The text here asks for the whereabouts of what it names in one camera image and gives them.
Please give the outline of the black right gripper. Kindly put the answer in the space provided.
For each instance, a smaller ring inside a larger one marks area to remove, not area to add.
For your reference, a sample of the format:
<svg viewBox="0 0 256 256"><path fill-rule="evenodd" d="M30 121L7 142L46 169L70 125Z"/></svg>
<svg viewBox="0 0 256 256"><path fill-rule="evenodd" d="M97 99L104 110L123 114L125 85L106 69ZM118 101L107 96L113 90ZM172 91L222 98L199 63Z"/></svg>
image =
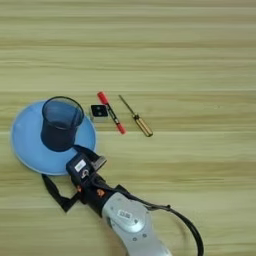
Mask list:
<svg viewBox="0 0 256 256"><path fill-rule="evenodd" d="M78 153L83 153L95 171L98 171L106 162L104 156L97 155L89 148L74 145L73 148ZM77 171L71 172L71 181L77 189L77 193L72 198L64 197L60 194L55 183L45 174L42 179L48 193L67 213L77 201L88 204L99 216L102 216L103 207L116 191L108 186L105 180L96 172L87 173L85 177Z"/></svg>

